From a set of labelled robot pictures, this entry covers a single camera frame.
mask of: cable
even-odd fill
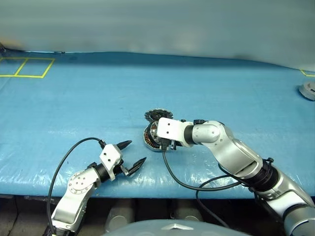
[[[96,140],[98,141],[98,143],[101,145],[103,144],[104,142],[101,140],[101,139],[98,139],[98,138],[94,138],[94,137],[90,137],[90,138],[86,138],[86,139],[82,139],[80,140],[79,142],[77,142],[75,145],[73,145],[70,150],[64,155],[64,157],[62,158],[62,160],[60,161],[58,167],[56,168],[56,171],[55,171],[55,174],[51,180],[51,184],[50,184],[50,188],[49,188],[49,192],[48,192],[48,196],[47,196],[47,205],[46,205],[46,210],[47,210],[47,217],[48,217],[48,224],[49,224],[49,227],[50,227],[50,230],[52,232],[52,234],[55,233],[55,230],[54,230],[54,227],[53,227],[53,222],[51,220],[51,212],[50,212],[50,201],[51,201],[51,195],[52,195],[52,192],[53,192],[53,188],[54,188],[54,183],[55,183],[55,180],[56,180],[56,177],[57,177],[57,174],[61,168],[61,166],[63,165],[64,161],[66,160],[66,158],[69,156],[69,154],[78,146],[80,145],[81,143],[87,141],[87,140]]]
[[[224,175],[224,176],[218,176],[218,177],[214,177],[204,183],[202,183],[199,187],[202,188],[204,185],[214,181],[214,180],[217,180],[217,179],[220,179],[220,178],[226,178],[226,177],[229,177],[228,175]],[[202,202],[201,200],[199,199],[199,190],[196,191],[196,199],[197,199],[197,202],[199,203],[199,205],[208,213],[210,214],[213,218],[215,218],[220,224],[222,224],[224,227],[226,228],[229,228],[229,225],[227,223],[225,223],[220,217],[218,217],[214,212],[212,212],[209,208],[207,208]]]
[[[191,186],[191,185],[185,184],[185,183],[181,182],[179,179],[177,179],[176,176],[174,175],[174,173],[172,172],[171,168],[168,165],[168,162],[167,162],[167,159],[166,159],[166,156],[165,156],[165,151],[162,152],[162,155],[163,155],[164,163],[165,163],[166,168],[169,171],[170,175],[173,177],[173,179],[179,185],[181,185],[181,186],[183,186],[185,188],[189,188],[189,189],[197,190],[197,191],[220,191],[220,190],[225,190],[225,189],[228,189],[228,188],[232,188],[232,187],[235,187],[235,186],[241,184],[241,182],[235,182],[235,183],[231,183],[231,184],[228,184],[228,185],[225,185],[225,186],[213,187],[213,188],[201,188],[201,187],[195,187],[195,186]]]

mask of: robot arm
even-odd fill
[[[184,147],[206,146],[219,164],[246,183],[261,201],[284,220],[288,236],[310,236],[315,229],[315,206],[311,197],[293,180],[268,164],[257,153],[234,138],[231,130],[217,121],[181,122],[160,118],[157,135]]]
[[[146,158],[137,161],[130,170],[123,166],[123,154],[120,150],[130,143],[131,141],[126,141],[117,145],[105,145],[99,156],[101,164],[97,165],[94,162],[86,170],[70,177],[66,193],[51,216],[56,235],[66,236],[70,232],[78,231],[87,202],[102,182],[108,179],[113,181],[115,175],[121,172],[125,176],[130,176],[142,166]]]

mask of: yellow tape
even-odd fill
[[[307,74],[305,73],[304,70],[300,70],[302,72],[303,75],[307,76],[307,77],[315,77],[315,75],[310,75],[310,74]]]
[[[44,78],[55,61],[54,58],[0,58],[0,62],[3,59],[24,59],[24,62],[20,65],[20,67],[17,69],[17,71],[15,72],[14,75],[0,75],[0,77],[19,77],[19,78]],[[34,59],[34,60],[51,60],[51,62],[49,63],[49,65],[47,66],[47,68],[45,69],[45,71],[42,75],[19,75],[20,71],[23,69],[25,64],[31,59]]]

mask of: blue plastic sheet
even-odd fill
[[[55,62],[40,78],[0,78],[0,193],[48,193],[63,155],[78,140],[94,136],[107,143],[133,140],[123,150],[126,166],[147,157],[132,177],[104,183],[99,197],[194,198],[171,178],[161,153],[142,141],[144,113],[156,107],[175,119],[219,120],[262,157],[308,193],[315,195],[315,103],[297,86],[309,81],[299,70],[233,59],[207,59],[127,53],[11,54],[48,57]],[[10,67],[8,60],[0,68]],[[42,73],[46,63],[26,64],[25,73]],[[57,177],[54,196],[62,196],[68,178],[96,161],[97,142],[79,146]],[[199,185],[222,175],[203,146],[167,153],[178,178]],[[231,183],[223,179],[217,184]],[[251,198],[237,186],[202,193],[203,198]]]

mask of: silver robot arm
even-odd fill
[[[312,236],[315,232],[315,205],[311,197],[270,160],[235,139],[231,130],[217,121],[181,122],[161,118],[157,135],[184,147],[206,146],[219,164],[254,191],[259,199],[284,220],[288,236]]]
[[[57,204],[51,219],[55,227],[55,235],[66,236],[70,232],[77,232],[85,214],[85,209],[92,193],[102,182],[115,179],[115,175],[124,173],[130,176],[144,163],[146,158],[137,161],[132,168],[123,166],[123,154],[120,149],[125,148],[131,141],[117,145],[107,144],[100,154],[101,164],[95,162],[84,171],[72,175],[67,184],[64,196]]]

